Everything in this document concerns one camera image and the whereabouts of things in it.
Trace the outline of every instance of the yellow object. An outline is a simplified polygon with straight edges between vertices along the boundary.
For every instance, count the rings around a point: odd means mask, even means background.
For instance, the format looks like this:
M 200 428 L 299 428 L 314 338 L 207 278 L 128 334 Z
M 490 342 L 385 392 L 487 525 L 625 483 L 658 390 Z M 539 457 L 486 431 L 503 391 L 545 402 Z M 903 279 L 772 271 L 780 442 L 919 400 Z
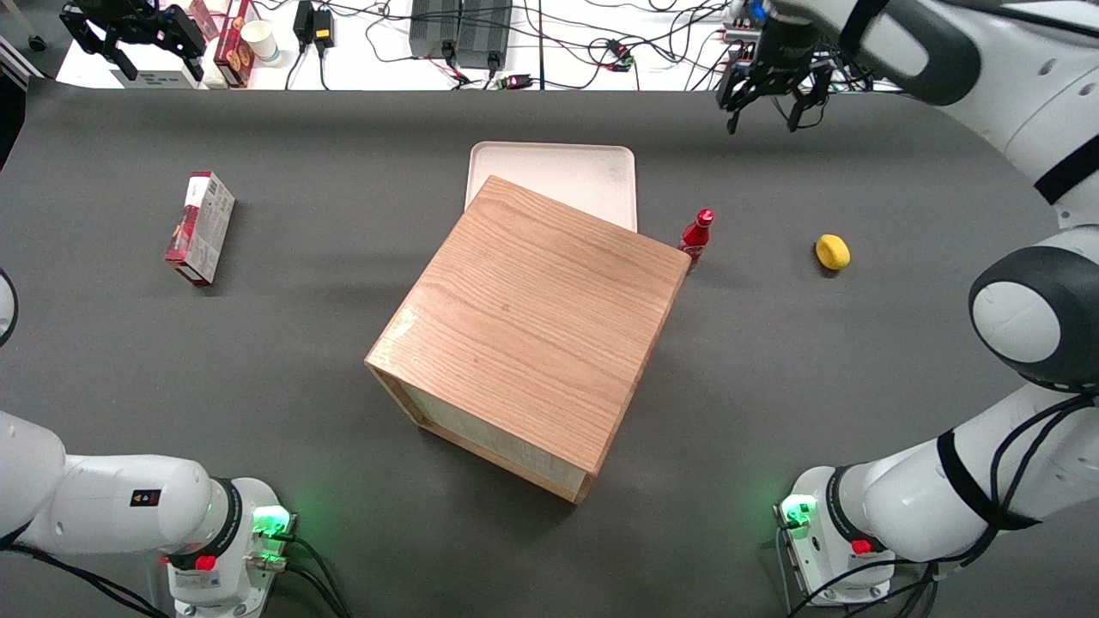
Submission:
M 817 241 L 817 258 L 825 268 L 842 271 L 851 264 L 851 250 L 840 236 L 824 234 Z

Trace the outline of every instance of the gray table surface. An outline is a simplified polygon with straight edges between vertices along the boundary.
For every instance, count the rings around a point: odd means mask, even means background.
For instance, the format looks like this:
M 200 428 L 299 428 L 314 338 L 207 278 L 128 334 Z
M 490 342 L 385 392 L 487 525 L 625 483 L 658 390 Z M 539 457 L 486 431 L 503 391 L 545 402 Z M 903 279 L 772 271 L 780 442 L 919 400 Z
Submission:
M 795 135 L 766 103 L 736 136 L 723 121 L 702 93 L 40 82 L 0 174 L 0 265 L 22 304 L 0 406 L 71 453 L 269 482 L 360 617 L 780 616 L 770 505 L 810 466 L 892 453 L 1018 387 L 965 298 L 1055 221 L 984 142 L 903 98 L 834 97 Z M 578 508 L 417 429 L 363 366 L 484 140 L 629 146 L 640 231 L 667 243 L 717 212 Z M 207 290 L 162 261 L 202 168 L 242 202 Z M 810 256 L 823 232 L 854 253 L 836 278 Z M 1095 512 L 1002 538 L 934 615 L 1099 615 Z M 144 589 L 136 556 L 74 562 Z M 300 582 L 276 588 L 268 617 L 323 615 Z M 0 599 L 4 617 L 125 615 L 12 558 Z

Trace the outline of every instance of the green led light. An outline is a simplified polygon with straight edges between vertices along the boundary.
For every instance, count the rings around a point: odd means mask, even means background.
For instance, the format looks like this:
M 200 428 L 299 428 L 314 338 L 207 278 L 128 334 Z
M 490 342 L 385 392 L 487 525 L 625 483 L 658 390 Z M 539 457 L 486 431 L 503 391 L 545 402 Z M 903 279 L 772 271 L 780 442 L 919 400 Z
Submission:
M 787 496 L 778 507 L 790 528 L 801 528 L 809 523 L 817 511 L 817 498 L 793 494 Z
M 290 527 L 290 511 L 275 505 L 252 511 L 252 531 L 262 534 L 286 532 Z

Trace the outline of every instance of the red bottle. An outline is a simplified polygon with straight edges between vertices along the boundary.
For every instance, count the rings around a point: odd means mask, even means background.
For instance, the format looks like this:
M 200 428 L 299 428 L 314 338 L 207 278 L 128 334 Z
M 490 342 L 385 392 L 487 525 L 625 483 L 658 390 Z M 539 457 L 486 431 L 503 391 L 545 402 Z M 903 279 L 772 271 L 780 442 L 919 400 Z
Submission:
M 679 241 L 679 251 L 690 255 L 688 274 L 695 269 L 695 266 L 698 266 L 698 260 L 702 257 L 702 250 L 706 249 L 706 243 L 710 242 L 710 223 L 713 223 L 713 211 L 703 208 L 698 211 L 698 218 L 695 219 L 695 222 L 684 230 L 684 238 Z

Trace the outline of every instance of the red button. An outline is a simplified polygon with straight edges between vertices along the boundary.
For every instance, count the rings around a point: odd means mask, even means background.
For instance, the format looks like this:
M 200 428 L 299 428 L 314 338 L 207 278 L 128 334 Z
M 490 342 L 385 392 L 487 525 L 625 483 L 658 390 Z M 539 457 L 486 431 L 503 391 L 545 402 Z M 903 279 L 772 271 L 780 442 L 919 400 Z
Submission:
M 213 571 L 214 563 L 218 559 L 212 555 L 200 555 L 195 559 L 196 571 Z
M 864 553 L 874 551 L 874 548 L 866 539 L 855 539 L 851 542 L 851 551 L 855 552 L 855 555 L 863 555 Z

